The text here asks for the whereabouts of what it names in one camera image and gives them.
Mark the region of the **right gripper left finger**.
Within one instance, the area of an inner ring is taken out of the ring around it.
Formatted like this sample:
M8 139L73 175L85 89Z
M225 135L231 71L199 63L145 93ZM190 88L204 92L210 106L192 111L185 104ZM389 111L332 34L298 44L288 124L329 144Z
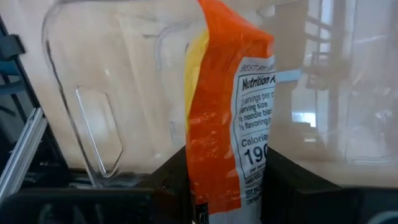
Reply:
M185 148L137 184L151 190L151 224L192 224L192 197Z

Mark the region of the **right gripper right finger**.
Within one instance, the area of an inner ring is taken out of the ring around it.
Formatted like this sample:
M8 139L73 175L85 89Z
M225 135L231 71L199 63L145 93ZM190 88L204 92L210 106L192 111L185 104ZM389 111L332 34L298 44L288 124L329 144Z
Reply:
M267 149L262 224L357 224L357 196Z

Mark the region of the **orange Maruchan noodle pack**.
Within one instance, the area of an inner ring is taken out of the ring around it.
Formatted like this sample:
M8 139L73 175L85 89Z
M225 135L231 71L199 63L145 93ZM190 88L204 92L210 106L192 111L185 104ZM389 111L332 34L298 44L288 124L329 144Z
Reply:
M186 157L197 224L262 224L274 37L221 0L185 60Z

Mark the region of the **clear plastic bin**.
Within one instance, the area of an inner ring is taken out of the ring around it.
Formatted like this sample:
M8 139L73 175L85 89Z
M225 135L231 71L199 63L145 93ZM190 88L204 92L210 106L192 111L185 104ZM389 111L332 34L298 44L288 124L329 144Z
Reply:
M398 0L223 0L275 38L270 147L341 186L398 188ZM185 144L197 0L59 0L46 62L100 177L151 173Z

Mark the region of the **silver aluminium rail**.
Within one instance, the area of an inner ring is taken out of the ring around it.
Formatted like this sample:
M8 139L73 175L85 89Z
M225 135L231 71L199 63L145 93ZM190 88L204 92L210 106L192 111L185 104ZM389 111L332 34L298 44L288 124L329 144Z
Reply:
M42 108L34 108L0 176L0 203L21 188L47 125Z

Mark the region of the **black aluminium table frame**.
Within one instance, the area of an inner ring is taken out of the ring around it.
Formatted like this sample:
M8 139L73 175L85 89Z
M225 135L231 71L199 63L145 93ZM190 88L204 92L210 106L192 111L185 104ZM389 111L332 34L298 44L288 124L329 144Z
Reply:
M21 39L8 33L0 16L0 173L16 146L29 113L40 106L20 56ZM64 188L69 185L69 168L50 127L46 127L22 184L27 188Z

